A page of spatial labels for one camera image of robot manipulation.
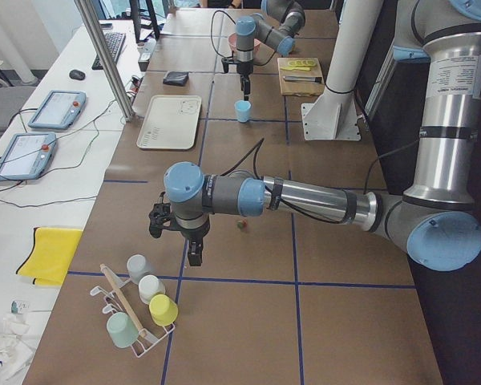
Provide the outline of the light blue plastic cup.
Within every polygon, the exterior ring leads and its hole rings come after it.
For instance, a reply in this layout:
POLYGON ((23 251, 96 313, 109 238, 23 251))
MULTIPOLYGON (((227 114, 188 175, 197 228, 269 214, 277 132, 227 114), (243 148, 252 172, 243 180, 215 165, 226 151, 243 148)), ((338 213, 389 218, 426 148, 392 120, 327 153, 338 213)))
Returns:
POLYGON ((237 100, 234 103, 236 119, 240 123, 247 123, 250 120, 252 104, 248 100, 237 100))

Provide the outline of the white upturned cup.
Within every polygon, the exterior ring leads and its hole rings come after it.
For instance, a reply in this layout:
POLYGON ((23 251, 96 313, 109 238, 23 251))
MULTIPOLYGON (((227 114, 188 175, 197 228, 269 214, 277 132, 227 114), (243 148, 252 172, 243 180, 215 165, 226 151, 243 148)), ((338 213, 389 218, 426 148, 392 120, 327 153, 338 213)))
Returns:
POLYGON ((148 274, 139 280, 139 297, 144 304, 149 304, 157 294, 165 294, 166 289, 163 282, 155 275, 148 274))

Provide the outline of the yellow upturned cup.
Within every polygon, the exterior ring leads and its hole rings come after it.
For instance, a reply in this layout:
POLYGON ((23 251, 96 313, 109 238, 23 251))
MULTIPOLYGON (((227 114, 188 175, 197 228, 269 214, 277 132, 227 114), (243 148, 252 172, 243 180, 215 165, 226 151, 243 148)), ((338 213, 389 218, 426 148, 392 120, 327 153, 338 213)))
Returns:
POLYGON ((149 303, 149 310, 154 323, 159 326, 171 325, 179 313, 177 304, 166 294, 155 295, 149 303))

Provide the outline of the green upturned cup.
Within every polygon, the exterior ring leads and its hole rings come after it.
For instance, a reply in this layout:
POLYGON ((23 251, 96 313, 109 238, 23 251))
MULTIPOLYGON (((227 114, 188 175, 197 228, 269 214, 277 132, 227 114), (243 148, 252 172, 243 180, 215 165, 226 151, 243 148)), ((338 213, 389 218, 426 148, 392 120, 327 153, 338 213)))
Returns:
POLYGON ((130 347, 139 335, 130 316, 124 312, 114 313, 107 320, 107 332, 118 348, 130 347))

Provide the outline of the pink bowl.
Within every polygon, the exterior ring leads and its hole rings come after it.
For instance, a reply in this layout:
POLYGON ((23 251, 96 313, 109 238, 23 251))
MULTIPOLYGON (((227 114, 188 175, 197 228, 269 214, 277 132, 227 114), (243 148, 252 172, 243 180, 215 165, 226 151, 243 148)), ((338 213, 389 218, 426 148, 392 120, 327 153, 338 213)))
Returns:
POLYGON ((261 42, 255 38, 254 34, 233 33, 228 37, 228 44, 234 58, 246 63, 254 60, 261 42))

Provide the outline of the lower lemon slice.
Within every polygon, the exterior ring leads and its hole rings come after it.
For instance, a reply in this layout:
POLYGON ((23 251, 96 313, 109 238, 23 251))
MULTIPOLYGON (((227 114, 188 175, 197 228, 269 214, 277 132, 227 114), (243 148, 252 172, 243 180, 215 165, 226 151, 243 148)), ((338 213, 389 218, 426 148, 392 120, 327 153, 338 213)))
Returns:
POLYGON ((306 67, 307 63, 306 61, 303 61, 303 60, 289 60, 287 62, 287 65, 289 67, 306 67))

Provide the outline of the lemon slice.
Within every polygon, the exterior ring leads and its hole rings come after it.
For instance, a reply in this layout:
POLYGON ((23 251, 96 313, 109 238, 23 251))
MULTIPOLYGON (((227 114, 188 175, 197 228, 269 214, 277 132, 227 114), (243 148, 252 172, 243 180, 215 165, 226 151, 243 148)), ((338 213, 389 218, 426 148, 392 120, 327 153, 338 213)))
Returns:
POLYGON ((306 67, 307 63, 306 61, 303 61, 303 60, 289 60, 287 62, 287 65, 289 67, 306 67))
POLYGON ((309 60, 309 59, 304 60, 302 64, 304 67, 314 67, 316 65, 316 63, 313 60, 309 60))

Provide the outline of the red strawberry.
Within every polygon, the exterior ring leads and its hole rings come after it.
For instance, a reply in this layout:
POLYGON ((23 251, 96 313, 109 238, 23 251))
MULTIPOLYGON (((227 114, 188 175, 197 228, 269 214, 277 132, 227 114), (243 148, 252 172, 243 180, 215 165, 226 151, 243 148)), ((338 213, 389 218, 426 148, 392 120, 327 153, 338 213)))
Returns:
POLYGON ((238 220, 236 222, 236 226, 237 226, 238 229, 244 230, 244 229, 247 228, 247 222, 245 220, 238 220))

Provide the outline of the yellow plastic knife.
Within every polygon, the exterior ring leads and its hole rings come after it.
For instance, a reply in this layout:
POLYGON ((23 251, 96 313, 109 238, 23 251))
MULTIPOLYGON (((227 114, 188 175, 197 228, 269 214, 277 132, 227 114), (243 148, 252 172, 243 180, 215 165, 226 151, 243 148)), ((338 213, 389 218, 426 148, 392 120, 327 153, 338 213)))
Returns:
POLYGON ((282 71, 305 71, 309 72, 312 70, 312 67, 291 67, 291 66, 283 66, 279 67, 279 70, 282 71))

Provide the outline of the folded grey cloth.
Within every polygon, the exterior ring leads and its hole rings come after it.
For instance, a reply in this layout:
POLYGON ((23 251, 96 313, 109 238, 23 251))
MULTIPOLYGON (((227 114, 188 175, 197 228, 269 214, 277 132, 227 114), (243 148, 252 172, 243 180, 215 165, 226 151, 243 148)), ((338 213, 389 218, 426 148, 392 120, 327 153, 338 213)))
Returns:
POLYGON ((168 71, 163 78, 163 84, 183 87, 186 85, 188 79, 189 73, 187 71, 168 71))

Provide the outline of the cream bear serving tray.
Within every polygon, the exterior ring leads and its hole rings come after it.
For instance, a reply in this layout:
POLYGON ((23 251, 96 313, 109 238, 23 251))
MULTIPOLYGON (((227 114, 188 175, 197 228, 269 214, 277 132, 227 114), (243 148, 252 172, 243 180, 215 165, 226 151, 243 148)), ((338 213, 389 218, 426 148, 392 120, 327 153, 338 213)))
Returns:
POLYGON ((189 150, 200 117, 198 95, 155 95, 148 105, 136 145, 141 149, 189 150))

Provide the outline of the black keyboard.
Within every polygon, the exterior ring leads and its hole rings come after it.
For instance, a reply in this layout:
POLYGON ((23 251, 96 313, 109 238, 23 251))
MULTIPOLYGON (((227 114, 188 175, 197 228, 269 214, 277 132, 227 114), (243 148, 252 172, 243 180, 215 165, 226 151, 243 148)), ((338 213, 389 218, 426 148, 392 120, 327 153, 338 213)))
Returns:
MULTIPOLYGON (((123 32, 107 32, 104 34, 104 38, 114 63, 117 63, 123 49, 126 34, 123 32)), ((95 56, 91 69, 96 71, 103 69, 98 55, 95 56)))

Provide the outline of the yellow cloth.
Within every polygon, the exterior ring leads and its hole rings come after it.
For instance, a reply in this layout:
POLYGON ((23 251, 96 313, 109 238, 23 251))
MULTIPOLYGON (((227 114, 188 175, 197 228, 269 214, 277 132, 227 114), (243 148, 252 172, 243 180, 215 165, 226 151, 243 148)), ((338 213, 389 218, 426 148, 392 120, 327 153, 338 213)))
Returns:
POLYGON ((82 233, 81 229, 34 228, 32 250, 16 274, 32 278, 37 286, 61 286, 82 233))

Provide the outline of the black computer mouse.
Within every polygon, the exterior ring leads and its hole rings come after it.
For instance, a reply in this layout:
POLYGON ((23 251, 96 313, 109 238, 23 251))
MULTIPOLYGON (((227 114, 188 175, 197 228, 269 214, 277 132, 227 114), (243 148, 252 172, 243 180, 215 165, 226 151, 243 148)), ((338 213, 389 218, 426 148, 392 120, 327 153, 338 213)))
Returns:
POLYGON ((69 77, 74 80, 83 81, 86 78, 86 74, 83 71, 74 69, 69 72, 69 77))

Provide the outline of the lower teach pendant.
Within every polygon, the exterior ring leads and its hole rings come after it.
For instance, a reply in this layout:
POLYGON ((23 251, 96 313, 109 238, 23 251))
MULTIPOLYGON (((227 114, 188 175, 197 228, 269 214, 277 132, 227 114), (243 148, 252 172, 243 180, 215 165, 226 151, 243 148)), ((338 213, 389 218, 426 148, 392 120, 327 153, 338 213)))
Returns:
POLYGON ((54 132, 15 134, 0 159, 0 181, 38 179, 57 147, 54 132))

